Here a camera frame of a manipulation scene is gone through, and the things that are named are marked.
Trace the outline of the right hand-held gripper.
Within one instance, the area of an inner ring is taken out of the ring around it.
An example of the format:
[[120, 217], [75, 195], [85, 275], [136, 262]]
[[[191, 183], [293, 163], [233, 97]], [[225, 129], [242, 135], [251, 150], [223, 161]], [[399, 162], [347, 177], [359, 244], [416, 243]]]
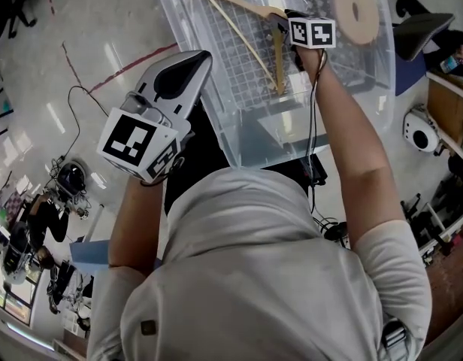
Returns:
[[288, 20], [278, 20], [277, 28], [288, 33], [291, 50], [295, 53], [295, 64], [303, 71], [298, 48], [328, 50], [336, 48], [336, 22], [326, 17], [311, 17], [306, 13], [285, 9]]

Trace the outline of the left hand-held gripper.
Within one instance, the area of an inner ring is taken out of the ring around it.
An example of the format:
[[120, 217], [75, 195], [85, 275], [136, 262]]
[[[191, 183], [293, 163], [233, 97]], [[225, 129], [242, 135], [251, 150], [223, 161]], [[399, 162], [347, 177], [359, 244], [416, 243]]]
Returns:
[[152, 64], [137, 84], [139, 93], [129, 92], [122, 106], [110, 111], [97, 153], [148, 184], [169, 173], [191, 131], [187, 117], [212, 64], [206, 50], [175, 53]]

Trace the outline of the wooden clothes hanger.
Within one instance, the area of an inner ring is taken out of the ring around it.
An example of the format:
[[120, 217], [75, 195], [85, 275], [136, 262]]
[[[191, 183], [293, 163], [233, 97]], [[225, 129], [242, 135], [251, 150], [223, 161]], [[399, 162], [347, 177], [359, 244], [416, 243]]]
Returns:
[[[221, 6], [215, 0], [208, 0], [219, 12], [219, 14], [223, 17], [223, 19], [228, 23], [231, 29], [235, 32], [235, 34], [242, 40], [245, 47], [248, 51], [251, 52], [252, 56], [255, 58], [257, 63], [262, 68], [265, 76], [272, 82], [273, 88], [277, 91], [277, 94], [281, 96], [285, 92], [285, 85], [284, 85], [284, 69], [283, 69], [283, 51], [281, 42], [285, 39], [285, 35], [279, 29], [272, 30], [272, 39], [274, 42], [274, 55], [275, 55], [275, 67], [276, 73], [275, 77], [272, 73], [268, 70], [265, 63], [262, 61], [261, 57], [258, 55], [256, 50], [253, 46], [249, 43], [246, 39], [242, 31], [235, 25], [233, 20], [230, 16], [221, 8]], [[278, 16], [279, 19], [285, 19], [286, 15], [285, 12], [279, 8], [273, 6], [264, 6], [264, 5], [254, 5], [250, 2], [245, 0], [225, 0], [233, 5], [236, 5], [240, 8], [243, 8], [246, 11], [252, 12], [253, 14], [260, 16], [261, 18], [271, 21], [271, 15]]]

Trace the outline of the clear plastic storage bin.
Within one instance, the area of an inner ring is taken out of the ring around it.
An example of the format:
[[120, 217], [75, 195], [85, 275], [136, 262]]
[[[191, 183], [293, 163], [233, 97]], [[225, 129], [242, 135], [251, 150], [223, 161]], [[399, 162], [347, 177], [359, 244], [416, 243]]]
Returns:
[[[213, 58], [201, 94], [204, 109], [228, 163], [264, 168], [324, 148], [327, 135], [318, 111], [310, 109], [311, 83], [295, 64], [288, 33], [281, 42], [285, 92], [281, 96], [242, 40], [208, 0], [160, 0], [181, 50], [207, 50]], [[275, 77], [271, 21], [225, 0], [215, 0]], [[300, 11], [336, 22], [332, 0], [245, 0], [254, 5]], [[395, 100], [395, 48], [387, 0], [375, 0], [380, 27], [369, 44], [349, 41], [336, 22], [336, 48], [326, 63], [360, 104], [377, 132], [391, 125]]]

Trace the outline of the person's left forearm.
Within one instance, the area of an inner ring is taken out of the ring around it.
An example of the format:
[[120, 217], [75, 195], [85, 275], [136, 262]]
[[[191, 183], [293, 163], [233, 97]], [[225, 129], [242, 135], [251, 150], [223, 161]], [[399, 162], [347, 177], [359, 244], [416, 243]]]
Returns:
[[149, 276], [156, 260], [163, 184], [129, 178], [108, 245], [108, 265]]

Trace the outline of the person's right forearm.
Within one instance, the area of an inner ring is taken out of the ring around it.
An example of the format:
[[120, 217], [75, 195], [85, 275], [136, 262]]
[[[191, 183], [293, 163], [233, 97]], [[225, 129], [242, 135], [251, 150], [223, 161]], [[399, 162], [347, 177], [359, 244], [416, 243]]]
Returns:
[[383, 144], [357, 101], [318, 50], [298, 48], [315, 89], [319, 112], [340, 178], [350, 244], [376, 226], [403, 220], [398, 191]]

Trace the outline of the tan tape roll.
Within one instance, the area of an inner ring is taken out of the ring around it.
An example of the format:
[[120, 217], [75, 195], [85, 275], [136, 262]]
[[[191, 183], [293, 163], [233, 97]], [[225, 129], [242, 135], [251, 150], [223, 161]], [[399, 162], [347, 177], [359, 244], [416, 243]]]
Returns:
[[352, 43], [366, 45], [379, 33], [380, 16], [375, 0], [332, 0], [337, 26]]

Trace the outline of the person's legs in black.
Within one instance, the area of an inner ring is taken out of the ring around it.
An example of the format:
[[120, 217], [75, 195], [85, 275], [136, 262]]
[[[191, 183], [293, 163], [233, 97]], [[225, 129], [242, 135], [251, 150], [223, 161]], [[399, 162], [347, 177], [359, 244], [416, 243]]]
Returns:
[[169, 213], [173, 203], [190, 187], [209, 174], [229, 167], [202, 103], [199, 102], [194, 106], [188, 121], [194, 135], [187, 141], [182, 151], [184, 163], [167, 179], [164, 200], [166, 214]]

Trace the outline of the black round floor device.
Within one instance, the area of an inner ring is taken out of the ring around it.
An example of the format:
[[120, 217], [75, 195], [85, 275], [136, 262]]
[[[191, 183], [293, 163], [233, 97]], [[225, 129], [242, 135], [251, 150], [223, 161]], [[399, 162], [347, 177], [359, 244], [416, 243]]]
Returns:
[[67, 161], [56, 178], [57, 193], [64, 202], [84, 196], [86, 193], [86, 172], [76, 160]]

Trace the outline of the white round carrier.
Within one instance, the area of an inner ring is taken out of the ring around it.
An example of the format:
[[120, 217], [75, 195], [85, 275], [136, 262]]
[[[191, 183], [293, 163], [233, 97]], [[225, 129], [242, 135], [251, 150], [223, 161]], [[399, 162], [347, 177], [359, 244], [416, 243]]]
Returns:
[[403, 136], [417, 150], [433, 153], [440, 142], [438, 127], [424, 105], [414, 105], [404, 115]]

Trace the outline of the wooden cabinet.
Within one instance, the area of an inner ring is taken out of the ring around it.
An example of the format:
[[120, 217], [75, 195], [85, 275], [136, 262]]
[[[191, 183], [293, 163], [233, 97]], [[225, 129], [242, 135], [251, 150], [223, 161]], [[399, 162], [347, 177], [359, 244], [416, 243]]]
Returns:
[[427, 72], [428, 112], [438, 126], [441, 143], [463, 160], [463, 81]]

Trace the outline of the checkered board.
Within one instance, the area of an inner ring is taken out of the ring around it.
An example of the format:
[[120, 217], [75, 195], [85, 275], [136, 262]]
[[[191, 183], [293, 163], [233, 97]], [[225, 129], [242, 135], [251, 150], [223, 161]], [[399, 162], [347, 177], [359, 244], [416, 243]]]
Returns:
[[12, 219], [15, 217], [23, 206], [24, 201], [25, 199], [19, 192], [13, 191], [4, 205], [6, 218]]

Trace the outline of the person's white shirt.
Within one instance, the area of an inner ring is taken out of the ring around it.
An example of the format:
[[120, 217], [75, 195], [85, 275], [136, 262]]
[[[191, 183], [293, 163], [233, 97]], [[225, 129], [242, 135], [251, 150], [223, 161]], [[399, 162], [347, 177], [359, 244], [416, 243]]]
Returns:
[[[431, 289], [410, 226], [392, 220], [352, 250], [324, 239], [302, 188], [224, 168], [178, 198], [162, 264], [95, 276], [92, 361], [415, 360]], [[406, 338], [381, 343], [397, 318]]]

